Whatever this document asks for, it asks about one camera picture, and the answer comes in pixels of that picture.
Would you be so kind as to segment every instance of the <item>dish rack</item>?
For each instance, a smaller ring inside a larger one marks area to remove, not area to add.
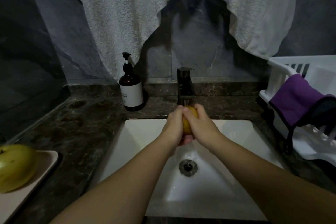
[[[336,55],[272,57],[268,64],[272,70],[266,90],[259,96],[269,102],[282,84],[292,75],[301,74],[314,89],[322,94],[336,96]],[[286,138],[288,129],[278,113],[274,112],[274,127]],[[293,148],[306,160],[323,159],[336,167],[336,128],[329,136],[324,128],[317,129],[308,124],[296,127],[293,133]]]

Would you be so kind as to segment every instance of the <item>dark marble countertop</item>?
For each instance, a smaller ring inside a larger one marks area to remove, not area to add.
[[[256,99],[257,96],[200,96],[194,102],[203,104],[212,119],[251,120],[274,148],[282,152],[282,142],[262,117],[263,109]],[[119,96],[68,99],[18,138],[18,143],[37,150],[55,150],[61,159],[10,223],[49,223],[86,191],[96,166],[124,120],[166,118],[176,102],[176,96],[150,96],[142,110],[127,112]],[[295,175],[336,193],[336,184],[314,162],[305,161],[296,153],[291,156],[281,153],[281,156]],[[174,219],[184,223],[180,218],[147,218],[144,223],[172,223]]]

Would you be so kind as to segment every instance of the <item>purple towel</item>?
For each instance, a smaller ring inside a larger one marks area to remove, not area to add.
[[[294,126],[303,115],[325,96],[312,88],[300,74],[294,74],[284,82],[269,102],[287,127]]]

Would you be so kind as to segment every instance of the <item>cutting board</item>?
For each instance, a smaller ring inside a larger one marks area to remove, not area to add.
[[[58,160],[56,151],[37,151],[37,153],[40,157],[39,166],[29,182],[16,190],[0,193],[0,224],[6,223],[14,215]]]

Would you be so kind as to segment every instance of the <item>towel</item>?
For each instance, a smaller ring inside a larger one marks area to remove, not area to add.
[[[292,153],[292,136],[296,127],[312,124],[317,128],[324,127],[324,133],[330,135],[336,126],[336,98],[331,94],[321,94],[300,74],[289,77],[269,105],[288,128],[283,144],[286,154]]]
[[[139,60],[143,43],[160,24],[169,0],[81,0],[100,58],[117,80],[122,52]],[[231,11],[230,34],[238,45],[267,59],[275,55],[293,19],[295,0],[224,0]]]

